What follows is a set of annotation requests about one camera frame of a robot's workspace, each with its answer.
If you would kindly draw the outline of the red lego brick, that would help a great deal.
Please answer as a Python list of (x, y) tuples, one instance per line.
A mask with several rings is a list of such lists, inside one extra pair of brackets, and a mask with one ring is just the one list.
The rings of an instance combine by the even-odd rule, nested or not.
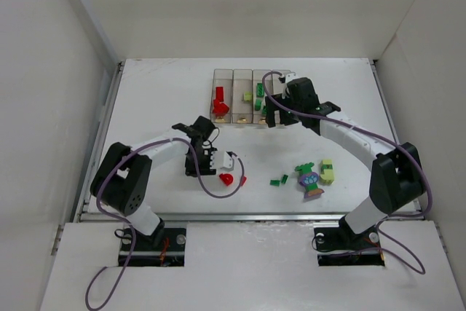
[(229, 107), (225, 102), (224, 88), (222, 86), (215, 88), (213, 99), (213, 113), (217, 117), (222, 117), (229, 112)]

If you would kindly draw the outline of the green 2x4 lego brick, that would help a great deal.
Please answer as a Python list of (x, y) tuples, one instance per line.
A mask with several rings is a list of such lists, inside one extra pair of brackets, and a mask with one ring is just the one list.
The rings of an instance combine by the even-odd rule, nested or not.
[(256, 84), (256, 96), (258, 98), (263, 98), (264, 97), (264, 86), (262, 83), (257, 83)]

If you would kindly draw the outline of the dark green lego cluster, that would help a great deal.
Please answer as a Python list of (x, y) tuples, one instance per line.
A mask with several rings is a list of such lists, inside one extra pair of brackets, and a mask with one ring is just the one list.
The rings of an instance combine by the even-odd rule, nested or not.
[(254, 103), (254, 113), (266, 115), (266, 102), (263, 98), (257, 98)]

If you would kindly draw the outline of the red round lego piece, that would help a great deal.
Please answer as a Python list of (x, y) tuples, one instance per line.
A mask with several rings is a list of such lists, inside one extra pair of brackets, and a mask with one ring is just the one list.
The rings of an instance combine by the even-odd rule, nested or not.
[(221, 173), (218, 177), (225, 186), (230, 186), (234, 183), (234, 176), (230, 173)]

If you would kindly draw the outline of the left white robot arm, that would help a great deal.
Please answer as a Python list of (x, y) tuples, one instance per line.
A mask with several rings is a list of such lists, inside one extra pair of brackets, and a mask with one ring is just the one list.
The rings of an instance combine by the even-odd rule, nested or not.
[(116, 142), (110, 145), (90, 185), (90, 193), (121, 214), (135, 229), (135, 241), (156, 248), (164, 221), (144, 201), (152, 169), (177, 156), (185, 156), (185, 175), (212, 176), (216, 148), (208, 144), (215, 125), (206, 117), (194, 124), (173, 125), (142, 150)]

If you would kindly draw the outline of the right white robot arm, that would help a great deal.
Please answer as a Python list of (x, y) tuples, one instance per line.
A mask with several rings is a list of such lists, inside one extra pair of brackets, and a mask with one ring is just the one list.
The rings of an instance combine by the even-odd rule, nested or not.
[(343, 216), (337, 227), (316, 230), (318, 250), (367, 249), (369, 236), (379, 233), (378, 224), (423, 194), (432, 194), (414, 145), (399, 145), (354, 125), (336, 104), (320, 102), (308, 78), (280, 72), (276, 76), (283, 91), (266, 95), (266, 124), (300, 123), (346, 149), (371, 172), (367, 198)]

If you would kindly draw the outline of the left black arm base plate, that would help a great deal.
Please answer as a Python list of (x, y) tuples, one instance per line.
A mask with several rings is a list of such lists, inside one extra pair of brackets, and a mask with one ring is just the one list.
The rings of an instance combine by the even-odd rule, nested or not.
[(165, 228), (161, 238), (151, 238), (136, 232), (135, 248), (129, 267), (183, 267), (185, 261), (186, 228)]

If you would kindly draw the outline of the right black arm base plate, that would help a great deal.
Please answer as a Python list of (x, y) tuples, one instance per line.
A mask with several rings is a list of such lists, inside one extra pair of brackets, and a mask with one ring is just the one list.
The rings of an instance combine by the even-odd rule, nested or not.
[(383, 267), (379, 235), (375, 227), (351, 235), (341, 227), (315, 227), (312, 247), (320, 267)]

